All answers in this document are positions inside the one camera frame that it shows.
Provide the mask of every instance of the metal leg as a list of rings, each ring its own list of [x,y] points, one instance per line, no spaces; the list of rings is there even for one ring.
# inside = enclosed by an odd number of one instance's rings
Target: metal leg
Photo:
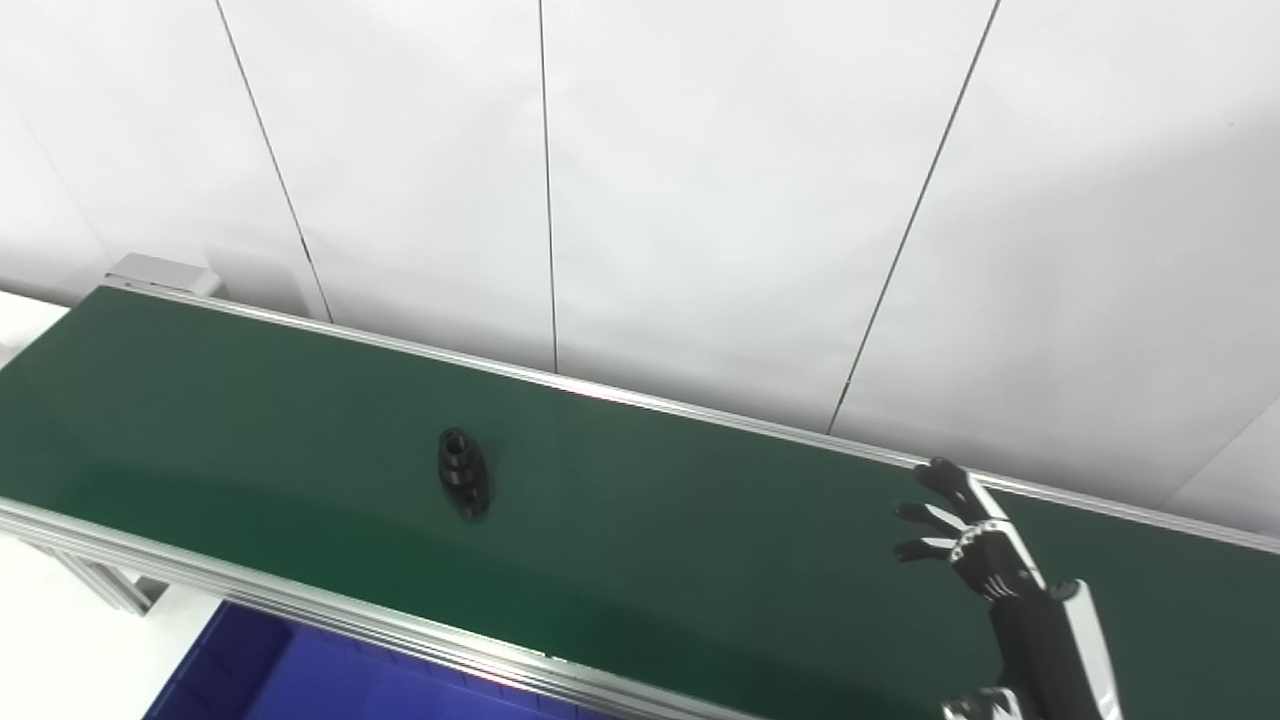
[[[116,610],[124,610],[134,615],[146,615],[155,601],[160,598],[168,584],[151,578],[138,578],[137,583],[131,583],[118,569],[102,565],[92,560],[72,555],[51,547],[40,547],[50,557],[59,561],[63,568],[70,570],[73,575],[88,585],[108,605]]]

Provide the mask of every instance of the blue plastic container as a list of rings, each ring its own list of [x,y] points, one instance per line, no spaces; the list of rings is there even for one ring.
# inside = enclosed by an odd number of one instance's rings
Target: blue plastic container
[[[223,603],[145,720],[612,720]]]

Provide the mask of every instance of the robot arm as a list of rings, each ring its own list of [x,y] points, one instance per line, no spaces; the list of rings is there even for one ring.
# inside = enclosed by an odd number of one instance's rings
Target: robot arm
[[[947,720],[1123,720],[1111,657],[1089,587],[1046,585],[1018,528],[982,484],[933,459],[914,470],[955,512],[902,505],[897,515],[942,537],[893,548],[901,561],[946,560],[989,605],[1005,661],[995,687],[947,701]]]

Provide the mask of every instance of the robot finger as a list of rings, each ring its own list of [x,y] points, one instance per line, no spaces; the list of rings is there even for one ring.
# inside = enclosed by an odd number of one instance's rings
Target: robot finger
[[[929,491],[945,497],[968,524],[983,520],[1007,519],[1005,510],[991,497],[987,488],[955,462],[934,457],[928,465],[913,469],[915,479]]]
[[[928,525],[948,538],[957,538],[968,529],[964,520],[933,505],[908,502],[893,509],[893,514],[909,523]]]
[[[918,538],[893,546],[893,557],[899,562],[915,560],[946,560],[955,547],[955,541],[946,538]]]

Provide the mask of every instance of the white floor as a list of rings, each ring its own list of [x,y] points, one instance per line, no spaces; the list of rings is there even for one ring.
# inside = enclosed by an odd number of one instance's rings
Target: white floor
[[[63,313],[0,292],[0,346],[22,350]],[[170,587],[137,618],[0,536],[0,719],[141,720],[215,607],[215,597]]]

